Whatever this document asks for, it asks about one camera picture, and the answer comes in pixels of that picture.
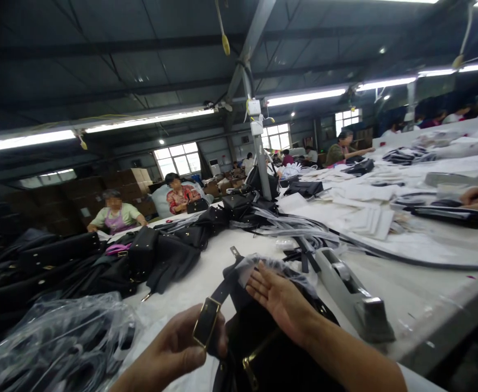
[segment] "fabric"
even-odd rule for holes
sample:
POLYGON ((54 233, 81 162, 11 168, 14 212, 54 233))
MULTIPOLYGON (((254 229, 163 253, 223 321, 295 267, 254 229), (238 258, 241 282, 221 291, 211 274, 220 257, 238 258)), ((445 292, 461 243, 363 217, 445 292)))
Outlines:
MULTIPOLYGON (((356 149, 352 147, 348 147, 347 150, 347 152, 356 152, 356 149)), ((343 148, 339 144, 332 145, 328 150, 328 154, 326 155, 326 162, 324 166, 328 167, 337 162, 343 161, 345 159, 345 153, 346 150, 343 151, 343 148)))
POLYGON ((444 119, 444 121, 442 121, 442 123, 443 124, 450 124, 452 122, 456 123, 456 122, 459 122, 463 118, 464 118, 464 116, 453 113, 453 114, 448 115, 448 117, 446 117, 444 119))
POLYGON ((304 157, 308 158, 310 162, 317 162, 317 151, 310 150, 310 152, 307 153, 304 157))
POLYGON ((293 163, 293 157, 291 155, 285 155, 283 158, 283 166, 286 166, 287 164, 292 164, 293 163))
MULTIPOLYGON (((110 208, 104 207, 98 213, 97 216, 94 218, 90 224, 97 226, 99 228, 105 225, 105 219, 107 219, 109 215, 110 208)), ((123 218, 123 222, 125 225, 132 225, 136 223, 136 219, 141 213, 135 208, 132 204, 123 203, 121 204, 121 216, 123 218)), ((115 215, 110 213, 110 218, 117 218, 119 213, 115 215)))
POLYGON ((402 133, 402 132, 401 131, 393 132, 392 130, 387 130, 386 132, 382 134, 381 137, 390 137, 399 133, 402 133))
POLYGON ((170 212, 174 215, 179 212, 175 211, 175 207, 180 206, 183 203, 188 203, 189 201, 199 200, 201 195, 195 188, 191 185, 182 185, 182 193, 178 194, 173 190, 167 194, 167 203, 170 206, 170 212))
POLYGON ((244 167, 244 173, 248 175, 248 173, 250 173, 250 171, 254 168, 254 159, 250 158, 243 160, 241 167, 244 167))

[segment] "floral shirt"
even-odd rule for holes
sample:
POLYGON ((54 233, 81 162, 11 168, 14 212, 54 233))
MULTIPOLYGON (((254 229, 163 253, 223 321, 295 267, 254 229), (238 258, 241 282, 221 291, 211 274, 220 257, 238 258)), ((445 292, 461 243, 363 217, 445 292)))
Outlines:
POLYGON ((201 195, 195 188, 191 185, 183 185, 182 194, 175 193, 170 191, 167 193, 167 203, 170 205, 170 212, 174 215, 180 213, 181 211, 175 211, 175 207, 180 206, 183 203, 188 203, 192 200, 199 200, 201 195))

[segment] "gold buckle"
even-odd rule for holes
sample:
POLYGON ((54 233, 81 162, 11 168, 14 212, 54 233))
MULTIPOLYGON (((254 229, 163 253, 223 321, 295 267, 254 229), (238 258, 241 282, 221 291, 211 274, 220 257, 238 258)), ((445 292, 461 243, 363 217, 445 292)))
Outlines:
POLYGON ((212 297, 206 297, 205 302, 203 303, 203 306, 201 307, 201 310, 199 311, 199 317, 198 317, 197 321, 195 322, 194 331, 192 332, 192 337, 197 342, 197 344, 199 344, 202 348, 204 348, 205 351, 207 351, 207 349, 208 349, 208 344, 210 343, 210 339, 212 338, 213 330, 216 327, 217 316, 219 315, 219 312, 221 310, 221 306, 222 306, 222 304, 217 302, 212 297), (207 303, 208 301, 211 301, 211 302, 214 302, 215 304, 217 304, 217 309, 216 309, 216 312, 213 316, 212 328, 210 329, 210 333, 208 334, 208 338, 206 339, 206 342, 202 342, 195 337, 195 331, 197 329, 197 324, 199 323, 199 317, 201 317, 201 314, 203 313, 203 311, 208 310, 208 303, 207 303))

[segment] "purple apron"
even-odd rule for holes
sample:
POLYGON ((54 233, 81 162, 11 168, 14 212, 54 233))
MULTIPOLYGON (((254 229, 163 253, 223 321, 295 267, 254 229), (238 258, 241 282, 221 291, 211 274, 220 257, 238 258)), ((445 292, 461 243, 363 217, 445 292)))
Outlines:
POLYGON ((119 210, 119 214, 115 218, 111 218, 110 214, 111 211, 108 210, 107 217, 105 218, 105 225, 110 229, 110 235, 114 235, 116 233, 119 233, 121 231, 125 231, 128 229, 133 229, 137 227, 137 224, 132 224, 132 225, 126 225, 125 222, 123 221, 123 214, 122 211, 119 210))

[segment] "window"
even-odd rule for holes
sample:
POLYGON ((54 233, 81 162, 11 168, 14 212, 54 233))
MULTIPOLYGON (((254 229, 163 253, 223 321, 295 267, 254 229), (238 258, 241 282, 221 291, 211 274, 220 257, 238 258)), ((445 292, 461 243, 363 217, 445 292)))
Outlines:
POLYGON ((197 144, 189 143, 154 151, 163 178, 168 173, 186 175, 201 170, 197 144))
POLYGON ((362 110, 355 109, 354 111, 346 111, 335 114, 335 129, 337 131, 337 136, 341 133, 342 129, 345 126, 357 124, 361 121, 363 116, 362 110))
POLYGON ((285 150, 290 148, 290 126, 288 124, 274 125, 264 128, 262 146, 268 150, 285 150))

